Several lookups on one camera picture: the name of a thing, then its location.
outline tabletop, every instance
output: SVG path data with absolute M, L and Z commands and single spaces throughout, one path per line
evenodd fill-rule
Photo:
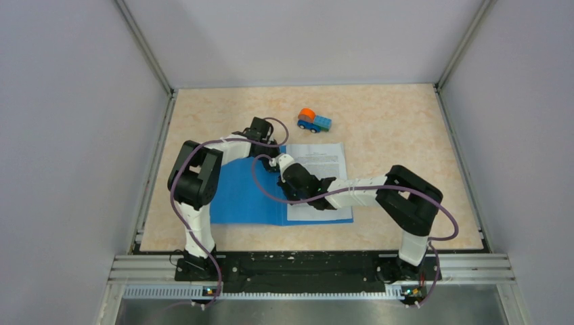
M 332 119 L 329 132 L 297 127 L 297 114 L 308 107 Z M 179 90 L 169 125 L 141 241 L 141 251 L 173 251 L 185 246 L 185 231 L 171 209 L 167 178 L 186 140 L 205 142 L 248 127 L 254 116 L 272 116 L 287 124 L 288 144 L 342 142 L 347 176 L 384 175 L 403 165 L 439 188 L 443 205 L 460 233 L 442 249 L 481 249 L 477 223 L 431 84 L 246 87 Z M 280 142 L 285 132 L 275 124 Z M 353 223 L 274 226 L 212 225 L 218 251 L 395 250 L 401 228 L 378 207 L 354 207 Z M 439 213 L 431 236 L 448 236 L 453 227 Z

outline gray wall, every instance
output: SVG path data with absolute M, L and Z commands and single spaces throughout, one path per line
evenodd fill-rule
M 92 324 L 167 98 L 111 0 L 0 8 L 0 323 Z
M 445 90 L 487 231 L 536 324 L 571 324 L 574 2 L 498 1 Z
M 435 82 L 480 0 L 127 0 L 175 87 Z

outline white paper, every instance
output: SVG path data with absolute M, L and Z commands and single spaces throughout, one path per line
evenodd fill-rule
M 318 179 L 337 177 L 347 179 L 343 144 L 289 144 L 287 154 L 302 164 Z M 334 221 L 352 219 L 351 208 L 319 211 L 307 203 L 287 206 L 289 221 Z

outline toy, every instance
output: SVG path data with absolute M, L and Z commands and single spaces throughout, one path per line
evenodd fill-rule
M 315 112 L 309 108 L 303 108 L 299 112 L 297 126 L 301 129 L 309 129 L 312 133 L 329 131 L 331 128 L 331 119 L 315 115 Z

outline beige table surface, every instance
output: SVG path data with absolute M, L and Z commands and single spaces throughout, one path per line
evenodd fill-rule
M 332 119 L 329 132 L 300 130 L 303 107 Z M 185 245 L 171 210 L 167 177 L 182 143 L 204 142 L 248 127 L 254 116 L 273 116 L 289 127 L 288 144 L 342 142 L 349 178 L 384 175 L 403 165 L 439 188 L 460 225 L 455 240 L 437 248 L 483 248 L 432 85 L 343 85 L 180 90 L 169 126 L 141 241 L 142 251 Z M 274 136 L 284 138 L 275 124 Z M 381 208 L 353 208 L 353 223 L 333 225 L 212 225 L 219 251 L 398 249 L 401 229 Z M 431 236 L 452 233 L 439 213 Z

